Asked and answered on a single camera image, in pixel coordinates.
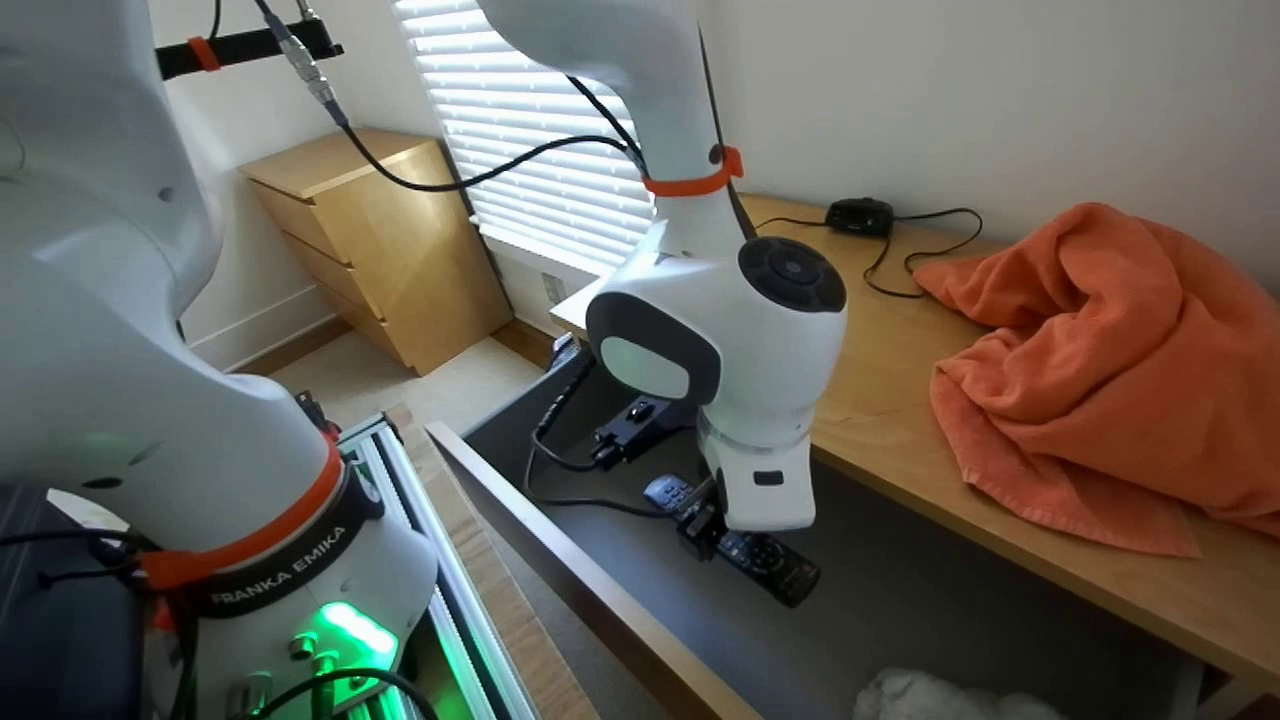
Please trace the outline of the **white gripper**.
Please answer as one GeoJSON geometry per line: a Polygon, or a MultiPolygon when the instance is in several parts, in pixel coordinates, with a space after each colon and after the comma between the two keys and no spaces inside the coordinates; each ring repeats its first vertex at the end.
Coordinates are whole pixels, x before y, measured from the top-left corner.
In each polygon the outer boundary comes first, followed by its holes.
{"type": "Polygon", "coordinates": [[[808,443],[743,448],[707,434],[702,454],[725,489],[725,510],[716,497],[702,497],[677,521],[680,541],[702,560],[721,553],[725,524],[736,534],[793,534],[817,521],[808,443]]]}

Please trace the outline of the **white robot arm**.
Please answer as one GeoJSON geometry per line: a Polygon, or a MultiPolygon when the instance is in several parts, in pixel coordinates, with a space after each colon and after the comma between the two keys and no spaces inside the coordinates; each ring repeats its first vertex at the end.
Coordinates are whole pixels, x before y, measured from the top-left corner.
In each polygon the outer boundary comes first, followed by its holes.
{"type": "MultiPolygon", "coordinates": [[[[592,357],[685,409],[736,534],[817,521],[813,425],[847,327],[839,272],[748,229],[697,0],[475,0],[519,56],[621,95],[658,201],[589,305],[592,357]]],[[[0,0],[0,480],[116,511],[129,580],[196,619],[196,720],[322,720],[401,688],[291,653],[331,608],[410,641],[441,544],[331,434],[184,333],[224,255],[148,0],[0,0]]]]}

